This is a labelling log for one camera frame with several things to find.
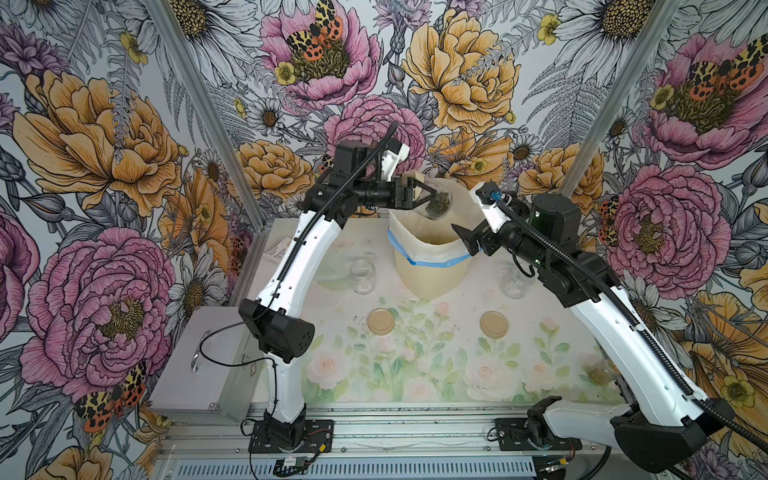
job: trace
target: floral tabletop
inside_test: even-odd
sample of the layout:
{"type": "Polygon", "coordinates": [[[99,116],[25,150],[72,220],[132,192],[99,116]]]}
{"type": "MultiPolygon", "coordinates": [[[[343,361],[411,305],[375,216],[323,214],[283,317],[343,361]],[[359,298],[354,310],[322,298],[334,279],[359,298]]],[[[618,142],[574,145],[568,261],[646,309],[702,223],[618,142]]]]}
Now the floral tabletop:
{"type": "MultiPolygon", "coordinates": [[[[277,219],[267,246],[296,229],[296,219],[277,219]]],[[[582,402],[619,403],[613,384],[590,375],[602,360],[588,332],[543,286],[536,283],[522,300],[498,287],[511,257],[471,260],[461,285],[434,300],[415,297],[399,279],[387,240],[389,220],[351,219],[329,249],[304,302],[301,318],[314,323],[315,339],[302,357],[302,390],[308,404],[431,404],[513,402],[531,405],[548,395],[582,402]],[[352,259],[369,258],[376,267],[376,289],[359,295],[342,278],[352,259]],[[336,267],[329,271],[329,265],[336,267]],[[388,309],[394,330],[371,333],[368,314],[388,309]],[[487,337],[480,316],[506,316],[502,338],[487,337]]],[[[251,293],[257,293],[277,264],[262,258],[251,293]]],[[[266,400],[263,376],[254,402],[266,400]]]]}

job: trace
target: pink peony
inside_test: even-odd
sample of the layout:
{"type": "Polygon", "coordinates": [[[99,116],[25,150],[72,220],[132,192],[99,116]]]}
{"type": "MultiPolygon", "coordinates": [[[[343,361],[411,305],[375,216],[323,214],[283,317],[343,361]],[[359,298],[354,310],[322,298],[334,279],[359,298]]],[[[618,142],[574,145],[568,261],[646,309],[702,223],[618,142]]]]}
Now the pink peony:
{"type": "Polygon", "coordinates": [[[165,252],[137,231],[109,228],[55,253],[29,290],[22,378],[64,387],[73,400],[113,388],[144,361],[149,375],[170,353],[165,252]]]}
{"type": "Polygon", "coordinates": [[[725,260],[730,226],[720,217],[714,181],[690,165],[642,167],[619,195],[614,218],[618,245],[608,259],[675,300],[695,293],[725,260]]]}
{"type": "Polygon", "coordinates": [[[334,115],[323,128],[328,137],[328,155],[336,155],[336,145],[342,140],[362,141],[364,144],[378,142],[397,120],[395,138],[411,147],[408,159],[397,166],[395,174],[415,170],[422,166],[426,142],[422,133],[422,122],[408,108],[400,108],[388,98],[370,95],[356,98],[344,107],[341,115],[334,115]]]}
{"type": "MultiPolygon", "coordinates": [[[[376,84],[381,57],[378,38],[376,35],[369,37],[366,28],[360,27],[360,19],[354,8],[347,13],[337,2],[334,5],[336,16],[344,23],[341,43],[345,53],[340,57],[345,63],[348,61],[349,65],[344,69],[342,77],[329,73],[321,78],[311,78],[309,82],[297,78],[287,84],[288,92],[300,108],[320,109],[326,105],[345,104],[355,95],[367,94],[376,84]]],[[[288,46],[286,38],[296,31],[308,31],[314,21],[314,7],[307,15],[296,12],[293,17],[288,17],[280,12],[277,17],[264,17],[260,32],[264,42],[262,50],[268,54],[262,57],[264,66],[273,70],[281,62],[291,62],[293,50],[288,46]]]]}
{"type": "Polygon", "coordinates": [[[0,208],[0,342],[24,307],[24,284],[40,265],[38,246],[14,217],[0,208]]]}
{"type": "Polygon", "coordinates": [[[718,45],[715,36],[694,35],[667,62],[667,71],[658,72],[657,91],[650,100],[653,109],[638,132],[641,143],[653,151],[707,170],[725,167],[768,134],[768,74],[741,91],[719,89],[704,101],[690,96],[693,63],[721,65],[746,47],[746,42],[731,47],[730,39],[718,45]]]}

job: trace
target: flower illustration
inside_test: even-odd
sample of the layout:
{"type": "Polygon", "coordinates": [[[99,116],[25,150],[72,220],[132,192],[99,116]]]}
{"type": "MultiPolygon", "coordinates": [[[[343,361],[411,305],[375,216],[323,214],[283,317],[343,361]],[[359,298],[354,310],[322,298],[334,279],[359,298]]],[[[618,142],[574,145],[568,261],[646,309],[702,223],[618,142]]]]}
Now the flower illustration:
{"type": "Polygon", "coordinates": [[[509,150],[512,152],[512,160],[515,165],[532,161],[536,155],[541,154],[544,145],[533,134],[520,134],[512,141],[509,150]]]}
{"type": "Polygon", "coordinates": [[[570,63],[566,76],[582,68],[584,79],[610,84],[643,28],[655,0],[566,0],[552,34],[565,40],[555,64],[570,63]]]}
{"type": "Polygon", "coordinates": [[[480,18],[485,14],[488,0],[450,0],[449,8],[459,12],[467,12],[470,17],[480,18]]]}
{"type": "Polygon", "coordinates": [[[127,31],[124,31],[120,34],[120,43],[123,45],[123,48],[128,52],[128,56],[131,57],[131,60],[134,63],[141,63],[143,65],[147,64],[147,54],[142,52],[139,49],[139,42],[130,33],[127,31]]]}
{"type": "Polygon", "coordinates": [[[699,12],[707,16],[699,25],[699,31],[716,32],[713,37],[717,43],[724,43],[730,37],[730,44],[735,47],[766,33],[763,20],[768,15],[768,4],[762,0],[704,0],[699,12]]]}
{"type": "MultiPolygon", "coordinates": [[[[566,148],[553,148],[534,157],[535,167],[524,171],[518,178],[520,193],[536,195],[559,188],[576,160],[580,146],[581,144],[572,144],[566,148]]],[[[571,201],[579,206],[583,215],[589,214],[590,210],[597,206],[597,201],[603,194],[604,166],[605,156],[598,151],[571,195],[571,201]]]]}
{"type": "Polygon", "coordinates": [[[411,147],[408,159],[398,164],[395,175],[416,170],[424,161],[426,141],[422,133],[422,122],[413,111],[399,108],[388,98],[369,95],[349,102],[341,115],[333,115],[323,125],[328,138],[327,154],[336,156],[336,145],[342,141],[361,141],[375,144],[384,136],[392,121],[399,125],[395,138],[411,147]]]}
{"type": "MultiPolygon", "coordinates": [[[[156,54],[164,78],[171,75],[170,57],[149,15],[147,3],[156,0],[117,0],[118,12],[126,19],[128,33],[138,48],[156,54]]],[[[214,86],[236,84],[247,79],[243,64],[253,63],[246,48],[259,46],[258,4],[249,0],[173,0],[170,7],[181,27],[197,68],[214,86]]]]}
{"type": "Polygon", "coordinates": [[[481,402],[498,402],[515,394],[516,379],[504,362],[495,357],[475,357],[464,368],[467,395],[481,402]]]}
{"type": "Polygon", "coordinates": [[[622,138],[627,135],[630,127],[634,123],[635,115],[629,107],[622,107],[619,116],[616,117],[614,123],[608,128],[608,132],[605,134],[605,140],[614,145],[618,144],[622,138]]]}
{"type": "Polygon", "coordinates": [[[410,91],[434,95],[439,110],[434,122],[438,127],[481,134],[509,112],[520,66],[514,65],[512,53],[497,59],[502,49],[498,35],[482,31],[480,21],[468,16],[468,12],[448,10],[443,22],[441,33],[424,24],[413,34],[402,63],[418,84],[410,91]],[[489,69],[466,74],[484,57],[492,58],[489,69]]]}
{"type": "Polygon", "coordinates": [[[142,217],[149,217],[152,207],[181,186],[178,146],[149,99],[132,93],[129,135],[122,139],[118,163],[118,131],[112,117],[117,92],[104,79],[92,78],[86,86],[74,75],[58,77],[46,71],[43,81],[30,74],[26,83],[48,117],[17,113],[13,137],[41,177],[37,183],[45,193],[88,193],[83,201],[88,209],[107,189],[120,191],[138,204],[142,217]]]}
{"type": "Polygon", "coordinates": [[[63,387],[73,400],[120,384],[139,362],[154,374],[170,353],[164,334],[174,268],[135,230],[109,228],[54,253],[29,290],[35,333],[22,378],[63,387]]]}
{"type": "Polygon", "coordinates": [[[688,75],[693,63],[719,65],[746,48],[746,42],[718,45],[715,36],[694,35],[667,62],[667,71],[658,72],[657,91],[650,100],[653,109],[641,129],[643,141],[653,151],[707,170],[725,167],[768,134],[767,113],[754,107],[768,99],[766,75],[741,91],[719,89],[702,101],[691,97],[688,75]]]}
{"type": "Polygon", "coordinates": [[[51,70],[59,75],[68,70],[69,60],[35,33],[25,34],[18,25],[0,24],[0,63],[13,68],[22,77],[43,75],[51,70]]]}
{"type": "Polygon", "coordinates": [[[621,283],[627,289],[629,300],[645,326],[654,334],[656,340],[678,365],[685,369],[694,367],[690,355],[675,342],[670,332],[685,330],[688,322],[676,310],[658,306],[659,289],[652,283],[645,283],[639,276],[624,271],[621,283]]]}
{"type": "Polygon", "coordinates": [[[24,285],[40,264],[38,246],[17,219],[0,208],[0,342],[24,306],[24,285]]]}
{"type": "Polygon", "coordinates": [[[402,387],[403,402],[434,402],[439,398],[440,392],[437,388],[422,376],[406,380],[402,387]]]}
{"type": "Polygon", "coordinates": [[[541,390],[552,390],[557,379],[552,369],[546,365],[537,364],[523,374],[523,386],[528,393],[536,393],[541,390]]]}
{"type": "Polygon", "coordinates": [[[168,291],[168,324],[165,334],[170,335],[186,321],[199,306],[219,306],[224,302],[224,271],[214,264],[214,251],[205,243],[200,248],[197,264],[192,265],[190,255],[181,256],[181,283],[168,291]]]}
{"type": "Polygon", "coordinates": [[[346,378],[348,369],[343,352],[321,347],[312,354],[306,366],[306,377],[321,389],[332,390],[346,378]]]}
{"type": "MultiPolygon", "coordinates": [[[[282,144],[258,140],[253,144],[240,145],[235,155],[256,198],[269,193],[285,201],[292,195],[306,193],[317,177],[317,174],[312,173],[310,162],[282,144]]],[[[232,182],[227,186],[230,194],[235,197],[237,192],[232,182]]]]}
{"type": "Polygon", "coordinates": [[[296,83],[296,67],[289,61],[281,61],[275,67],[275,77],[281,85],[293,85],[296,83]]]}
{"type": "Polygon", "coordinates": [[[552,13],[548,13],[541,18],[539,23],[539,29],[537,37],[539,41],[543,41],[546,45],[552,45],[555,40],[558,39],[557,35],[553,32],[562,22],[558,20],[558,16],[552,13]]]}
{"type": "Polygon", "coordinates": [[[226,273],[229,268],[229,231],[227,209],[216,195],[218,186],[199,167],[192,180],[165,202],[157,220],[161,246],[172,254],[182,251],[201,255],[203,246],[214,252],[214,261],[226,273]]]}
{"type": "Polygon", "coordinates": [[[691,458],[693,461],[688,465],[691,478],[740,480],[739,467],[728,459],[728,455],[719,452],[715,442],[707,442],[691,458]]]}
{"type": "Polygon", "coordinates": [[[76,30],[83,15],[69,0],[12,0],[8,6],[28,27],[53,34],[76,30]]]}
{"type": "Polygon", "coordinates": [[[642,167],[619,195],[618,241],[608,250],[614,271],[644,278],[665,299],[695,293],[728,251],[730,226],[720,216],[721,200],[712,178],[690,165],[642,167]]]}
{"type": "MultiPolygon", "coordinates": [[[[768,352],[763,345],[768,325],[728,292],[701,290],[690,297],[688,309],[696,338],[681,343],[694,363],[688,376],[710,398],[727,399],[736,413],[734,422],[765,439],[768,352]]],[[[723,434],[712,435],[712,440],[719,442],[723,434]]],[[[730,449],[746,456],[759,451],[738,435],[731,437],[730,449]]]]}
{"type": "Polygon", "coordinates": [[[262,135],[277,135],[285,127],[280,100],[260,98],[248,109],[248,124],[262,135]]]}
{"type": "Polygon", "coordinates": [[[310,0],[261,0],[261,11],[265,15],[272,15],[280,11],[283,11],[289,17],[293,17],[293,13],[298,8],[303,14],[310,13],[310,0]]]}
{"type": "Polygon", "coordinates": [[[86,454],[80,447],[69,447],[28,480],[111,480],[111,466],[111,453],[96,448],[86,454]]]}
{"type": "Polygon", "coordinates": [[[501,182],[504,163],[512,156],[509,137],[494,138],[495,134],[475,135],[466,130],[439,135],[429,147],[437,164],[447,164],[445,178],[454,177],[467,188],[480,182],[501,182]]]}
{"type": "Polygon", "coordinates": [[[429,23],[429,0],[405,0],[404,2],[393,0],[377,0],[373,8],[379,13],[374,20],[379,29],[394,25],[404,25],[406,28],[416,30],[419,26],[429,23]]]}
{"type": "MultiPolygon", "coordinates": [[[[264,67],[274,70],[282,62],[293,65],[297,81],[290,84],[285,81],[285,85],[300,108],[314,110],[325,105],[345,104],[358,94],[367,94],[376,84],[381,58],[378,38],[368,36],[354,8],[346,12],[338,3],[334,2],[334,6],[336,16],[343,22],[342,38],[332,42],[331,48],[315,62],[295,54],[285,40],[295,31],[310,29],[315,21],[314,6],[309,14],[296,12],[288,16],[281,12],[276,17],[262,18],[261,48],[267,53],[262,57],[264,67]]],[[[282,71],[278,78],[285,78],[282,71]]]]}
{"type": "Polygon", "coordinates": [[[13,132],[13,114],[18,111],[8,94],[0,94],[0,134],[10,135],[13,132]]]}

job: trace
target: black bracket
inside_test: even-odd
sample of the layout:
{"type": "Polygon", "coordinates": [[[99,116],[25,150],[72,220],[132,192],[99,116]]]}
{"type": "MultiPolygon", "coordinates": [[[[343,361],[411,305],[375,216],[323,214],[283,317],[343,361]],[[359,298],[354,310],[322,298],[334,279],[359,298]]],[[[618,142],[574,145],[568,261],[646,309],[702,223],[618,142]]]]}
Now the black bracket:
{"type": "Polygon", "coordinates": [[[333,447],[333,420],[306,420],[306,435],[302,437],[299,446],[292,450],[281,448],[282,442],[270,433],[265,421],[259,420],[253,424],[248,452],[250,453],[306,453],[311,457],[323,445],[321,453],[328,453],[333,447]]]}
{"type": "Polygon", "coordinates": [[[540,452],[547,455],[549,450],[581,450],[581,440],[579,439],[561,439],[554,437],[549,440],[549,449],[542,449],[531,442],[528,434],[526,422],[528,419],[496,419],[495,424],[498,429],[498,447],[502,452],[540,452]]]}

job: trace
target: round lid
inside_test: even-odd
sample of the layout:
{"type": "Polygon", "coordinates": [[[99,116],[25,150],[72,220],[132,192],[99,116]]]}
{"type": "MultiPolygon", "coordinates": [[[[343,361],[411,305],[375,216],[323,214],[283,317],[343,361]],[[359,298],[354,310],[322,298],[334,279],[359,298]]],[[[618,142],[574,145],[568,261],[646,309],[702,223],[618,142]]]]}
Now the round lid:
{"type": "Polygon", "coordinates": [[[509,321],[499,312],[485,312],[480,316],[480,330],[488,338],[500,339],[509,331],[509,321]]]}
{"type": "Polygon", "coordinates": [[[386,335],[395,328],[395,316],[386,308],[377,308],[368,314],[368,328],[374,335],[386,335]]]}

